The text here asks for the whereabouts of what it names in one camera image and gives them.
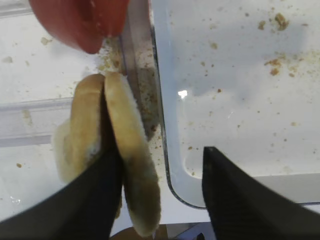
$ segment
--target bread roll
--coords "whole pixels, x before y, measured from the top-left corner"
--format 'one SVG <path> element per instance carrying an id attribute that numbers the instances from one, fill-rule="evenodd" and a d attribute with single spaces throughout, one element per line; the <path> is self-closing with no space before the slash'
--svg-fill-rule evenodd
<path id="1" fill-rule="evenodd" d="M 107 72 L 105 99 L 119 153 L 124 161 L 124 192 L 133 227 L 147 237 L 161 217 L 160 188 L 143 123 L 127 78 Z"/>
<path id="2" fill-rule="evenodd" d="M 115 147 L 104 97 L 105 77 L 94 74 L 75 89 L 70 117 L 71 160 L 75 173 L 82 173 L 102 151 Z"/>
<path id="3" fill-rule="evenodd" d="M 75 89 L 70 120 L 59 126 L 52 139 L 63 181 L 71 182 L 103 151 L 116 148 L 105 94 L 105 77 L 94 74 Z"/>

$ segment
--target white tray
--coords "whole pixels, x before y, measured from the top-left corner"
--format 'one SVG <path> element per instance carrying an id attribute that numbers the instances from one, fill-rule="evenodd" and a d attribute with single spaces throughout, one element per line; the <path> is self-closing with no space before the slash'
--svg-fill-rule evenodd
<path id="1" fill-rule="evenodd" d="M 150 3 L 176 197 L 205 206 L 202 151 L 216 146 L 280 194 L 320 202 L 320 1 Z M 274 59 L 277 75 L 265 64 Z"/>

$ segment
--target plastic container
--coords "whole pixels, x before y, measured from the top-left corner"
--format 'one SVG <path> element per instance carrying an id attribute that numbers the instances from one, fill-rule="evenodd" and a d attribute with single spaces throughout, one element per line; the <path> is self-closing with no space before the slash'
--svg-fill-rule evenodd
<path id="1" fill-rule="evenodd" d="M 285 197 L 320 202 L 320 2 L 150 2 L 175 196 L 205 207 L 215 146 Z"/>
<path id="2" fill-rule="evenodd" d="M 0 0 L 0 220 L 50 196 L 58 175 L 51 136 L 70 116 L 77 83 L 112 65 L 52 39 L 27 0 Z"/>

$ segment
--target toasted bun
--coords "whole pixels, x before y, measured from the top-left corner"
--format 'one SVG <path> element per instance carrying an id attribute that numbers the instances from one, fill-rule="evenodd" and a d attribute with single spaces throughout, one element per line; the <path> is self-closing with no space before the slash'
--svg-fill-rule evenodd
<path id="1" fill-rule="evenodd" d="M 105 77 L 94 74 L 76 86 L 70 121 L 59 126 L 52 139 L 59 173 L 65 182 L 80 175 L 103 151 L 116 147 L 104 84 Z"/>
<path id="2" fill-rule="evenodd" d="M 107 110 L 124 161 L 124 192 L 133 226 L 142 237 L 152 235 L 161 217 L 160 188 L 143 123 L 127 78 L 107 72 Z"/>

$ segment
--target tomato slice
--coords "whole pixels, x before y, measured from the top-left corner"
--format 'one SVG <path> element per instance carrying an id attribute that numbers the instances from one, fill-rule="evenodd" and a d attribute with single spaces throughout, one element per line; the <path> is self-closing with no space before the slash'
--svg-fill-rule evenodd
<path id="1" fill-rule="evenodd" d="M 129 0 L 29 0 L 39 22 L 54 38 L 89 54 L 103 36 L 121 34 Z"/>
<path id="2" fill-rule="evenodd" d="M 96 28 L 105 37 L 116 37 L 123 31 L 130 0 L 91 0 Z"/>

